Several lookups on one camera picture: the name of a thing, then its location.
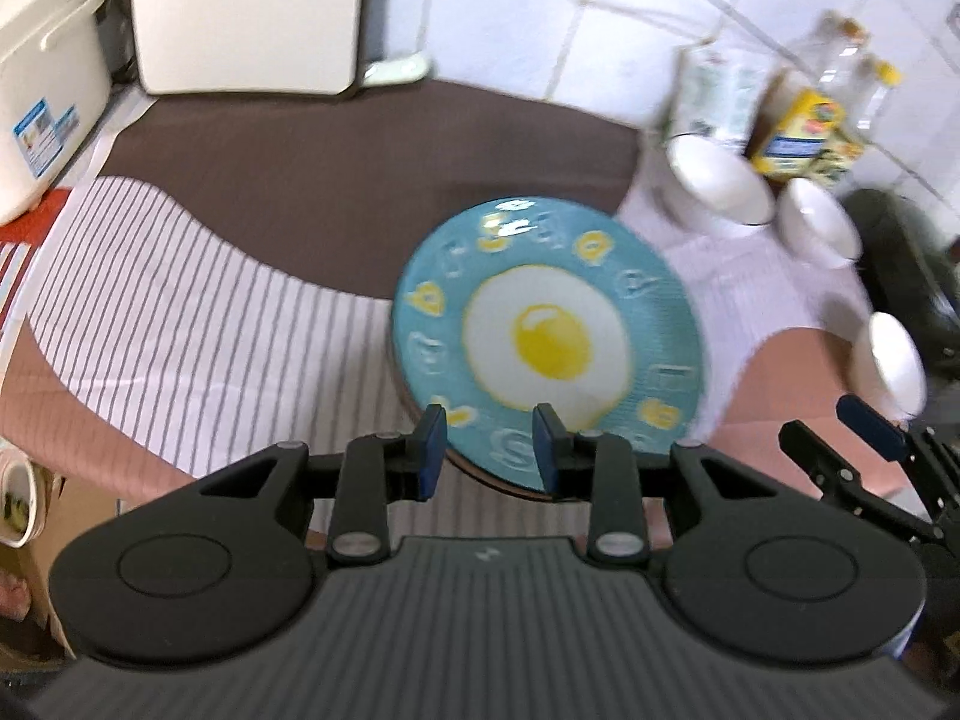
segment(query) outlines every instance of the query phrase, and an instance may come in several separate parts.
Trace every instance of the striped cloth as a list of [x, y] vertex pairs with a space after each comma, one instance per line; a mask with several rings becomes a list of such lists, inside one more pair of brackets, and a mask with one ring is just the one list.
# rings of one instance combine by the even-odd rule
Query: striped cloth
[[6, 331], [16, 291], [36, 253], [30, 244], [0, 245], [0, 333]]
[[[200, 477], [278, 440], [317, 453], [408, 431], [387, 357], [390, 301], [251, 259], [156, 187], [99, 178], [70, 217], [29, 312], [56, 375], [90, 410]], [[330, 503], [312, 526], [323, 530]], [[520, 501], [448, 466], [391, 533], [574, 536], [587, 507]]]
[[[664, 255], [698, 314], [709, 379], [691, 435], [707, 440], [766, 338], [790, 327], [851, 338], [870, 308], [851, 269], [800, 264], [770, 230], [734, 242], [680, 230], [653, 200], [661, 168], [638, 173], [619, 218]], [[30, 310], [40, 349], [80, 402], [178, 469], [200, 477], [278, 440], [328, 453], [411, 427], [387, 357], [390, 301], [271, 269], [129, 178], [76, 191], [61, 225]], [[318, 505], [315, 529], [329, 510]], [[584, 504], [520, 501], [452, 466], [432, 501], [390, 511], [395, 539], [575, 536], [588, 521]]]

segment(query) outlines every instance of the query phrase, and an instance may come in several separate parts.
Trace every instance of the bowl of food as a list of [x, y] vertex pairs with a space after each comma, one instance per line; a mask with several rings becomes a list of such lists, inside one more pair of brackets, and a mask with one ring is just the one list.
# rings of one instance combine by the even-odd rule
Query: bowl of food
[[739, 154], [699, 135], [680, 135], [666, 146], [670, 177], [666, 210], [693, 232], [745, 238], [774, 218], [767, 183]]
[[795, 257], [821, 268], [843, 268], [863, 254], [860, 234], [843, 206], [808, 178], [787, 183], [776, 207], [776, 231]]
[[853, 343], [850, 385], [891, 422], [909, 420], [923, 410], [926, 377], [920, 353], [890, 314], [873, 314]]
[[19, 449], [0, 449], [0, 542], [22, 547], [43, 530], [46, 500], [40, 476]]

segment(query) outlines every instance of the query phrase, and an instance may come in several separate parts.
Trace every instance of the ceramic plate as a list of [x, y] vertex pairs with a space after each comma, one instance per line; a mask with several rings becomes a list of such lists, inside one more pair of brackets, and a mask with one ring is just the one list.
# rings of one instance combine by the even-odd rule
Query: ceramic plate
[[510, 485], [543, 490], [530, 413], [664, 452], [703, 391], [680, 280], [607, 215], [544, 197], [495, 200], [440, 225], [407, 264], [394, 357], [419, 408], [448, 412], [450, 446]]

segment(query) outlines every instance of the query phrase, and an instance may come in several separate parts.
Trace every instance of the white appliance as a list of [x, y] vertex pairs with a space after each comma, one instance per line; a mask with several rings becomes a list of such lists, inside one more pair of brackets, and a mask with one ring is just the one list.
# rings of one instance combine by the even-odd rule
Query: white appliance
[[0, 0], [0, 224], [40, 201], [107, 105], [104, 0]]
[[140, 80], [156, 95], [339, 95], [357, 84], [361, 0], [131, 0]]

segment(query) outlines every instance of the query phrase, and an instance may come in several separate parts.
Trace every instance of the bottle cap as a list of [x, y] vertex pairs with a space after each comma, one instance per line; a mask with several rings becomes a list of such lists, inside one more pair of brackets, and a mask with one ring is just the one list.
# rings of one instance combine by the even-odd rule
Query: bottle cap
[[870, 33], [856, 19], [846, 18], [840, 22], [840, 32], [858, 45], [863, 45], [870, 38]]
[[889, 62], [877, 62], [877, 78], [887, 86], [899, 86], [904, 76]]

